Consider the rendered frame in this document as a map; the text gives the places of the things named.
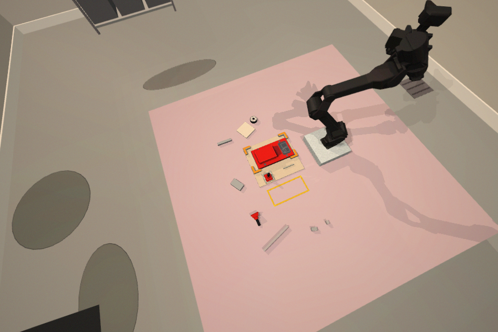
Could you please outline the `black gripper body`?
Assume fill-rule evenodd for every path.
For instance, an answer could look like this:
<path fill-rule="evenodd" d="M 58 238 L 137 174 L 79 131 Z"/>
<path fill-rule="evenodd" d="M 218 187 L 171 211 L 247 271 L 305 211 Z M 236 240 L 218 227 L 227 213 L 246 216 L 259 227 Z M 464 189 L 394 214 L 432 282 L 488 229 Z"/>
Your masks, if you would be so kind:
<path fill-rule="evenodd" d="M 451 15 L 451 12 L 452 7 L 430 5 L 427 6 L 419 16 L 418 23 L 420 25 L 418 26 L 417 31 L 426 34 L 428 52 L 432 49 L 432 45 L 429 45 L 429 39 L 433 36 L 433 34 L 428 33 L 426 30 L 430 26 L 441 26 L 444 21 Z"/>

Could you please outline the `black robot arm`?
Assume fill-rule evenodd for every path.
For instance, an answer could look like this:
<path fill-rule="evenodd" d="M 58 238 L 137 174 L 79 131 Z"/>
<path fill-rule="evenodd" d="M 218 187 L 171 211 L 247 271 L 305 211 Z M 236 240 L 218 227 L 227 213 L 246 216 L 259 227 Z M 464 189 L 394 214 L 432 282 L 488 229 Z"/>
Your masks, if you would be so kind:
<path fill-rule="evenodd" d="M 326 85 L 306 101 L 309 117 L 319 120 L 326 126 L 327 134 L 320 139 L 326 149 L 341 143 L 348 135 L 345 123 L 337 122 L 327 112 L 335 99 L 368 89 L 382 90 L 394 87 L 401 83 L 406 75 L 412 81 L 421 80 L 424 77 L 429 63 L 425 33 L 418 32 L 417 29 L 409 32 L 395 28 L 385 48 L 386 54 L 391 56 L 383 64 L 376 66 L 366 75 L 335 85 Z"/>

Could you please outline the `red toy car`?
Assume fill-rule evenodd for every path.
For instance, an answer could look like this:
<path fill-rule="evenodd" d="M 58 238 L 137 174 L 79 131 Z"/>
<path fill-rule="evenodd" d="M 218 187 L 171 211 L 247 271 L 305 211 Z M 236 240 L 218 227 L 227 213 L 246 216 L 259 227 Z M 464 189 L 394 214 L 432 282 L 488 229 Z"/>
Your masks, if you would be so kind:
<path fill-rule="evenodd" d="M 264 148 L 264 147 L 269 146 L 269 145 L 272 145 L 277 157 L 273 160 L 259 164 L 254 151 L 259 150 L 259 149 Z M 258 149 L 255 149 L 255 150 L 251 151 L 251 154 L 256 162 L 258 169 L 265 168 L 269 165 L 280 162 L 280 161 L 285 160 L 285 159 L 289 158 L 290 156 L 294 155 L 292 149 L 290 148 L 290 146 L 285 138 L 280 139 L 278 141 L 275 141 L 273 143 L 270 143 L 268 145 L 265 145 L 263 147 L 260 147 Z"/>

